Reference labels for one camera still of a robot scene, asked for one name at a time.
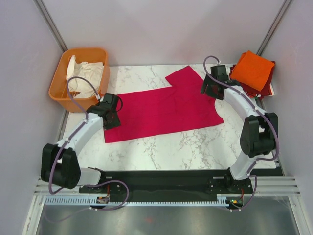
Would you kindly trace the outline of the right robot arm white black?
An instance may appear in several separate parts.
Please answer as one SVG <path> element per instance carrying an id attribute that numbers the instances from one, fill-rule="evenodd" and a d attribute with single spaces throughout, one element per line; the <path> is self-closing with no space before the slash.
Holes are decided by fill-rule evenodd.
<path id="1" fill-rule="evenodd" d="M 211 194 L 252 192 L 250 174 L 258 161 L 278 149 L 278 116 L 252 102 L 240 84 L 229 79 L 225 65 L 206 70 L 201 94 L 226 101 L 243 120 L 241 152 L 223 178 L 209 178 Z"/>

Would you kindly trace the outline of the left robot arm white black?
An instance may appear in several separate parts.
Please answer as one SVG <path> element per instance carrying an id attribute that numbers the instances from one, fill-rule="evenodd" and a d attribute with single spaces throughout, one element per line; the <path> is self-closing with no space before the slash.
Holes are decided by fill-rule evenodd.
<path id="1" fill-rule="evenodd" d="M 50 194 L 81 185 L 90 186 L 96 192 L 106 190 L 107 180 L 101 177 L 100 170 L 81 168 L 78 155 L 98 131 L 121 125 L 118 112 L 122 107 L 119 96 L 106 93 L 97 104 L 85 110 L 85 118 L 67 138 L 43 147 L 41 179 L 48 183 Z"/>

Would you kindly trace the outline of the magenta pink t shirt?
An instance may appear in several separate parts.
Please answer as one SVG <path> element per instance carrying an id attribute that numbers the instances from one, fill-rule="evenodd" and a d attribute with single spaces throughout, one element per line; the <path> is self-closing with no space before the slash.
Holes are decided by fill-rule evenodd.
<path id="1" fill-rule="evenodd" d="M 142 92 L 120 94 L 121 126 L 104 131 L 106 143 L 129 141 L 220 125 L 215 99 L 200 93 L 203 80 L 186 66 L 166 77 L 170 84 Z"/>

